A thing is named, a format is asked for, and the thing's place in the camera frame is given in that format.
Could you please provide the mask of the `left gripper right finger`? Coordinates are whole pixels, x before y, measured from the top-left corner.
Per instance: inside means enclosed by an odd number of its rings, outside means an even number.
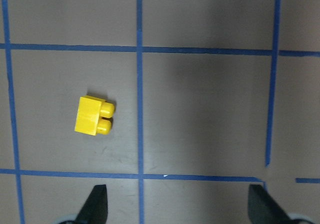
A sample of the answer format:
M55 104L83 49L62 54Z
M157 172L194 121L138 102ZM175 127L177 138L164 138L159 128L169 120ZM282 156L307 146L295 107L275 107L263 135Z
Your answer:
M293 224L294 221L259 184L248 188L247 212L252 224Z

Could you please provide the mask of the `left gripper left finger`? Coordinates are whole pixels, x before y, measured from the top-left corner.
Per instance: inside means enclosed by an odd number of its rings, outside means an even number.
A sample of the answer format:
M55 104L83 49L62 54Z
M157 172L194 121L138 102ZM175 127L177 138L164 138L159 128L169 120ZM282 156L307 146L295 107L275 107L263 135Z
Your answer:
M108 219L108 196L105 184L95 185L76 216L76 224L105 224Z

